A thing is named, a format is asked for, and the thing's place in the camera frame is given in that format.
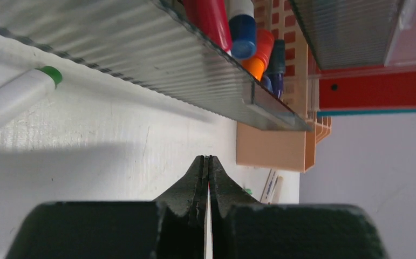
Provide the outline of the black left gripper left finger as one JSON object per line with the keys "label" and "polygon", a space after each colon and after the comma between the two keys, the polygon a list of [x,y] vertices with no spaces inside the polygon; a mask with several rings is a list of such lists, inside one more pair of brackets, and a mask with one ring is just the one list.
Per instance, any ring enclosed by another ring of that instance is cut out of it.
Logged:
{"label": "black left gripper left finger", "polygon": [[7,258],[204,258],[209,158],[152,201],[52,201],[21,224]]}

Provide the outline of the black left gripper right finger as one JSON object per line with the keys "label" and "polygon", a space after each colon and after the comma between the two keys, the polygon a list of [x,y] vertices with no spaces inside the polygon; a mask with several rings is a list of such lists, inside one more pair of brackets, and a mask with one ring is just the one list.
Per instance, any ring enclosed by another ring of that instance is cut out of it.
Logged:
{"label": "black left gripper right finger", "polygon": [[379,231],[348,204],[258,202],[210,156],[214,258],[388,258]]}

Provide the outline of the teal blue folder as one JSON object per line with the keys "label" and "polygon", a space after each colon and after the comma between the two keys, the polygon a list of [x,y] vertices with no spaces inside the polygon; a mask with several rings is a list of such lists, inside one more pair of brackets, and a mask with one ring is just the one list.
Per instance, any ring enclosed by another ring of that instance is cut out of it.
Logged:
{"label": "teal blue folder", "polygon": [[317,117],[340,117],[354,115],[382,115],[382,114],[401,114],[416,113],[416,109],[398,109],[398,110],[352,110],[352,111],[319,111]]}

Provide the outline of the dark purple short marker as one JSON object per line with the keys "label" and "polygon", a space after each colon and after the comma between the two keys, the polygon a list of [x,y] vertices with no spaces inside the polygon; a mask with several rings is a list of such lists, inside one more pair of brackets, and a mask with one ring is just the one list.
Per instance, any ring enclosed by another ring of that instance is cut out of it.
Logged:
{"label": "dark purple short marker", "polygon": [[270,79],[272,92],[278,99],[284,92],[285,72],[285,41],[275,39],[265,74]]}

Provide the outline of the orange red marker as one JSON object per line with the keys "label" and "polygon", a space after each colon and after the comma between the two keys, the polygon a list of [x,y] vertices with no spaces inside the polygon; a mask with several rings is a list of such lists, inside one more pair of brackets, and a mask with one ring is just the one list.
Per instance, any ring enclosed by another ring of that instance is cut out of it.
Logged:
{"label": "orange red marker", "polygon": [[256,53],[251,58],[241,62],[242,66],[258,81],[261,80],[268,67],[274,41],[274,35],[270,31],[258,29]]}

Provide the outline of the clear grey drawer organizer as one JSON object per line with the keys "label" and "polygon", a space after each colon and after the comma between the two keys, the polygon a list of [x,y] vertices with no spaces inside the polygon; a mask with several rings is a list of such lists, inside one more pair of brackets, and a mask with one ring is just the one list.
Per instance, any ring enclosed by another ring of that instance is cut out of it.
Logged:
{"label": "clear grey drawer organizer", "polygon": [[309,129],[163,1],[0,1],[0,35],[260,130]]}

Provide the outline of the white marker green cap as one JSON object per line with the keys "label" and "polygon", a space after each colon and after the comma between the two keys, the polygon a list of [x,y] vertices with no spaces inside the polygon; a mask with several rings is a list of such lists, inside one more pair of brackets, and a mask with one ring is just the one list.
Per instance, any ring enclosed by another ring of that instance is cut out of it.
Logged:
{"label": "white marker green cap", "polygon": [[52,93],[63,81],[52,66],[29,70],[0,87],[0,128]]}

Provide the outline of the red white short marker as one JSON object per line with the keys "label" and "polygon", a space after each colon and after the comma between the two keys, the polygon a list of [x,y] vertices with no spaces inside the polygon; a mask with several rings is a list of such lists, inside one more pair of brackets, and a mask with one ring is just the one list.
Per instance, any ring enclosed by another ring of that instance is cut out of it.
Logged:
{"label": "red white short marker", "polygon": [[231,54],[233,45],[222,0],[182,1],[188,19],[223,51]]}

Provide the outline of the red folder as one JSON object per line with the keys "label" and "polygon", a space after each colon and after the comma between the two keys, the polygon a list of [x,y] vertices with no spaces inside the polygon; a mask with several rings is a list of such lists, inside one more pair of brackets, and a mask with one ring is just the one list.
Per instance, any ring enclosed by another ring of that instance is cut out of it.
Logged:
{"label": "red folder", "polygon": [[416,109],[416,1],[293,1],[322,111]]}

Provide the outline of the white marker yellow cap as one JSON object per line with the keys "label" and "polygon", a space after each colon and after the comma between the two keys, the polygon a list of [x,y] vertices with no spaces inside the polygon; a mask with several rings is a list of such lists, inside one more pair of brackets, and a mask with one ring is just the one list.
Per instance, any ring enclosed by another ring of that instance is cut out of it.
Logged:
{"label": "white marker yellow cap", "polygon": [[269,204],[279,203],[281,192],[283,189],[283,182],[284,182],[284,178],[282,176],[278,176],[276,178],[274,185],[272,187]]}

